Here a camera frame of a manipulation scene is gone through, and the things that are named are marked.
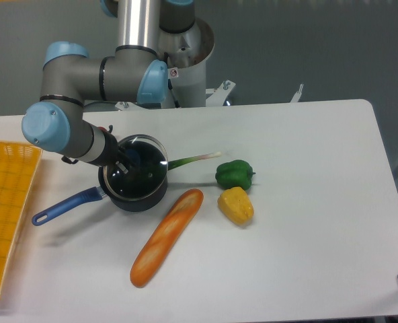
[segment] metal cylinder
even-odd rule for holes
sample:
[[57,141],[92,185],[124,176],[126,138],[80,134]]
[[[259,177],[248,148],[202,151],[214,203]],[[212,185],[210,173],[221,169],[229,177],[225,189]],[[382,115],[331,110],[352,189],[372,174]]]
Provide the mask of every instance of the metal cylinder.
[[179,34],[189,30],[195,20],[194,1],[161,0],[160,28],[170,34]]
[[119,0],[118,46],[139,46],[157,52],[160,1]]
[[104,72],[106,100],[135,102],[139,86],[155,55],[136,49],[117,50]]

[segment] yellow basket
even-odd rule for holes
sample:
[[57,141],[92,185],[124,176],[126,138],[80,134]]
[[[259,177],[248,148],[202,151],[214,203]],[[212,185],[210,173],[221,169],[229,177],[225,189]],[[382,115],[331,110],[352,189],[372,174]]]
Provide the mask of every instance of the yellow basket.
[[0,141],[0,292],[42,150]]

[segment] gray wall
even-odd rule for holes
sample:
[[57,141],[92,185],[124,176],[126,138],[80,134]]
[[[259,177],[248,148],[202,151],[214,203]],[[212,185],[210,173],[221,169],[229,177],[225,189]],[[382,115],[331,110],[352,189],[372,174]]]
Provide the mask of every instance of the gray wall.
[[[391,164],[398,156],[398,1],[197,0],[216,48],[207,86],[237,83],[235,104],[369,100]],[[46,47],[57,40],[113,55],[117,21],[98,0],[0,3],[0,115],[38,100]]]

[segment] blue handle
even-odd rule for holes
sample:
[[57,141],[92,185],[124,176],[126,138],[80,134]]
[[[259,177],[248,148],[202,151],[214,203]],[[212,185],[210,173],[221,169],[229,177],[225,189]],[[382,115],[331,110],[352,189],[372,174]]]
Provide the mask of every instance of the blue handle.
[[79,192],[65,199],[64,201],[61,201],[56,205],[53,205],[52,207],[49,207],[46,210],[43,210],[42,212],[39,212],[38,214],[33,216],[32,223],[36,226],[42,225],[81,204],[100,201],[102,200],[102,198],[103,197],[100,194],[97,187],[92,187],[87,190],[83,190],[82,192]]

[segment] saucepan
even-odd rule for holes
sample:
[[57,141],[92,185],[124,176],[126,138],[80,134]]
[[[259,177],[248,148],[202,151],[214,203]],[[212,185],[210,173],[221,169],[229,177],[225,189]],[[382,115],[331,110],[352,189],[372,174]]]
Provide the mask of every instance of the saucepan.
[[221,155],[218,152],[168,161],[163,145],[148,135],[129,136],[118,145],[130,161],[129,169],[120,163],[100,167],[97,173],[100,186],[83,190],[39,212],[33,216],[32,223],[42,225],[79,205],[100,201],[107,196],[122,210],[146,211],[165,196],[168,170]]

